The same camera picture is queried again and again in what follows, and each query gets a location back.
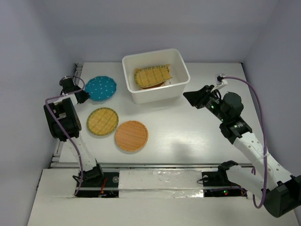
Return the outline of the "white plastic bin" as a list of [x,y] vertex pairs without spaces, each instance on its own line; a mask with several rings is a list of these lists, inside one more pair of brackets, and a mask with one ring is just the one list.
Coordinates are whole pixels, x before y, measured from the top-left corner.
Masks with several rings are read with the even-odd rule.
[[[170,64],[172,79],[158,88],[140,90],[134,81],[134,70]],[[190,82],[190,75],[180,52],[174,48],[157,50],[123,57],[123,71],[127,89],[136,104],[144,104],[179,97]]]

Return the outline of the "aluminium left side rail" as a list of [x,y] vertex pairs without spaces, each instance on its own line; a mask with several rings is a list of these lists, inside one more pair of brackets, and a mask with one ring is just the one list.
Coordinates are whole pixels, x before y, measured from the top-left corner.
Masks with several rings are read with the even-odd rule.
[[[81,64],[75,64],[74,72],[70,76],[76,85],[79,86],[79,77],[82,71]],[[58,125],[55,120],[50,123],[51,134],[60,141],[62,145],[69,148],[69,151],[75,157],[75,160],[80,160],[80,145],[77,145],[78,138],[80,136],[81,123],[75,110],[75,106],[78,104],[75,94],[62,94],[60,93],[57,99],[52,100],[49,104],[52,112],[54,113],[57,121],[61,125]]]

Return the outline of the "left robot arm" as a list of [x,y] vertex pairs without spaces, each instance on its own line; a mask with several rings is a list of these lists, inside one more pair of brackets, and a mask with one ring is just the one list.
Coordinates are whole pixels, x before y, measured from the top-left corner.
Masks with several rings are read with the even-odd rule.
[[71,145],[71,152],[79,164],[80,173],[73,178],[81,185],[99,186],[105,176],[100,164],[92,157],[80,135],[82,126],[75,106],[88,100],[89,94],[74,83],[75,76],[65,76],[59,81],[60,96],[50,97],[43,106],[49,131],[53,138]]

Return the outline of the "boat-shaped orange bamboo plate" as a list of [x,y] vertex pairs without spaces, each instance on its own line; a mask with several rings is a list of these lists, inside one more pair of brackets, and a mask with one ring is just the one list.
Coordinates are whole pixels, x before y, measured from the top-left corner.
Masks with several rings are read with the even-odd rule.
[[170,64],[166,64],[166,79],[170,80],[172,79],[171,73],[170,73]]

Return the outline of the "green-rimmed rectangular bamboo plate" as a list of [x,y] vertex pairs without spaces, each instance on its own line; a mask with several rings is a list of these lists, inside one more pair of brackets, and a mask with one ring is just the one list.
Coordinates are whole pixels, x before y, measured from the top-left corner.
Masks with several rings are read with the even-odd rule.
[[136,68],[134,70],[134,81],[142,86],[148,86],[167,81],[166,65],[151,66],[143,69]]

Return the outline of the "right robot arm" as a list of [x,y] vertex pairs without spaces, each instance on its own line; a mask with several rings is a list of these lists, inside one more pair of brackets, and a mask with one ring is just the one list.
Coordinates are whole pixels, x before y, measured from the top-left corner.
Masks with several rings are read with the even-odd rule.
[[198,91],[185,92],[183,95],[191,106],[206,108],[221,121],[223,136],[262,176],[259,179],[256,175],[243,171],[238,163],[227,161],[218,167],[215,176],[220,184],[237,184],[251,192],[263,202],[268,213],[276,218],[300,206],[301,177],[295,177],[264,149],[251,127],[240,116],[244,106],[238,94],[228,92],[223,98],[219,98],[213,85],[205,85]]

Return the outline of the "fan-shaped orange bamboo plate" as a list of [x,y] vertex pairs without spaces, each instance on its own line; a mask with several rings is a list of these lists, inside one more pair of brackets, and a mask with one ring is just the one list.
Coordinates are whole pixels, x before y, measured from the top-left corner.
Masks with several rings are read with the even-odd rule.
[[136,85],[140,90],[144,90],[144,89],[152,89],[152,88],[162,87],[165,85],[165,83],[166,83],[166,81],[163,81],[163,82],[157,83],[157,84],[153,84],[153,85],[148,85],[148,86],[142,86],[141,84],[138,84],[138,83],[136,83]]

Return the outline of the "round green-rimmed bamboo plate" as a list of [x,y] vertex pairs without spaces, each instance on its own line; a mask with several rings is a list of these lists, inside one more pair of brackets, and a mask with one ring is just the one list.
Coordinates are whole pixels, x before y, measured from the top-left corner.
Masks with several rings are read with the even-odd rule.
[[111,108],[102,107],[94,110],[87,118],[87,129],[96,136],[111,134],[118,126],[119,116]]

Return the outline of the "aluminium rail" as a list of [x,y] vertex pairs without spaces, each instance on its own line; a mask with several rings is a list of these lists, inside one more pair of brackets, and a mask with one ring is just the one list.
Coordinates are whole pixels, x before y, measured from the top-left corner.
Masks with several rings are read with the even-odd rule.
[[[75,64],[74,72],[70,76],[76,85],[79,86],[79,77],[82,71],[81,64]],[[52,100],[49,104],[52,112],[54,113],[57,121],[61,125],[58,125],[55,120],[50,123],[51,134],[60,141],[62,145],[69,148],[69,151],[75,157],[75,160],[80,160],[80,145],[77,145],[78,138],[80,136],[81,123],[75,110],[75,106],[78,104],[75,94],[62,94],[60,93],[57,99]]]
[[[166,168],[166,169],[175,169],[175,168],[217,168],[220,163],[212,164],[150,164],[150,163],[100,163],[102,168],[108,169],[135,169],[135,168]],[[75,162],[52,162],[50,168],[78,168],[79,165]]]

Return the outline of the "blue polka dot plate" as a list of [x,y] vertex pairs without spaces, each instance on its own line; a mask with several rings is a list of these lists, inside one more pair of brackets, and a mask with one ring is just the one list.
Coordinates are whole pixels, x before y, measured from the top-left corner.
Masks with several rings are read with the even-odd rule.
[[85,91],[90,95],[90,99],[96,102],[107,101],[116,90],[115,80],[108,76],[96,76],[85,85]]

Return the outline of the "round orange bamboo plate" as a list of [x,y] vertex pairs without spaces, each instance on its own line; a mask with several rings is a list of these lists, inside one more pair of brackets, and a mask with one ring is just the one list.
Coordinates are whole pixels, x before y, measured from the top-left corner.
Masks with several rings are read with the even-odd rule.
[[116,130],[115,141],[119,148],[127,152],[142,149],[148,141],[149,133],[139,121],[126,121]]

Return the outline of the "aluminium front rail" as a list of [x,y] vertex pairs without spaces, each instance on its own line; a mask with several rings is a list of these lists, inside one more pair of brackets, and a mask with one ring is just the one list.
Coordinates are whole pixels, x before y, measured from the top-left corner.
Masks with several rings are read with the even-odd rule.
[[[166,169],[175,169],[175,168],[217,168],[220,163],[212,164],[150,164],[150,163],[100,163],[102,168],[108,169],[135,169],[135,168],[166,168]],[[79,165],[75,162],[52,162],[50,168],[78,168]]]

